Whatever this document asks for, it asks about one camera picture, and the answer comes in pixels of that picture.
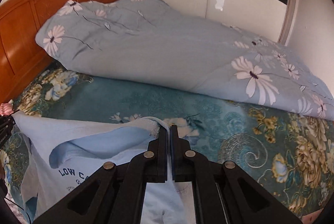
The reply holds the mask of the light blue t-shirt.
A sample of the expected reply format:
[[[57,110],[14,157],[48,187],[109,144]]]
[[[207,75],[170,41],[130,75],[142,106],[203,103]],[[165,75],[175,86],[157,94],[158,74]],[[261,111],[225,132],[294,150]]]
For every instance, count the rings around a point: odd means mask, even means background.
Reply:
[[[29,153],[21,184],[24,201],[37,199],[40,216],[105,162],[121,165],[147,150],[166,122],[144,117],[111,124],[14,114]],[[168,180],[146,187],[142,223],[194,223],[191,185]]]

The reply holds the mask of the pink striped cloth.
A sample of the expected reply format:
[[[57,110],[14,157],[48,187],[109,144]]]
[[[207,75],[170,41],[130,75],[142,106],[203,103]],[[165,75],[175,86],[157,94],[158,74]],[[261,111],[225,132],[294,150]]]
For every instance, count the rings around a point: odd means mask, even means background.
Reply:
[[[14,112],[13,100],[7,103],[1,103],[0,105],[0,116],[8,116]]]

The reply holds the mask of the orange wooden headboard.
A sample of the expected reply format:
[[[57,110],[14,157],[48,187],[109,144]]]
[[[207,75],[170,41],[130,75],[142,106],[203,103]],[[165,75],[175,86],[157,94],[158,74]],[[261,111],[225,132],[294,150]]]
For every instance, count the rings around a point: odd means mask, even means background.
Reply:
[[[1,102],[15,99],[53,60],[35,42],[68,0],[8,0],[1,5]],[[96,0],[109,3],[116,0]]]

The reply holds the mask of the teal floral bed blanket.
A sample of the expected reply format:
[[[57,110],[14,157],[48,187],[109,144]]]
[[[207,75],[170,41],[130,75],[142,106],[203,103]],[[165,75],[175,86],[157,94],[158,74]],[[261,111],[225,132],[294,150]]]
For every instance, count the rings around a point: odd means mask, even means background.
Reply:
[[[289,111],[130,81],[91,77],[54,64],[7,106],[53,119],[126,123],[154,116],[191,147],[230,160],[305,220],[333,195],[333,121],[317,96]]]

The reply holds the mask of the grey daisy print duvet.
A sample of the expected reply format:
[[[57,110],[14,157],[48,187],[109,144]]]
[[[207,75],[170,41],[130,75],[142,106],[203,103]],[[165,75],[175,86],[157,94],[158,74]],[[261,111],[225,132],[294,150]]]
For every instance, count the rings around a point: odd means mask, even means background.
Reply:
[[[333,119],[331,92],[287,47],[162,0],[69,0],[35,40],[83,74]]]

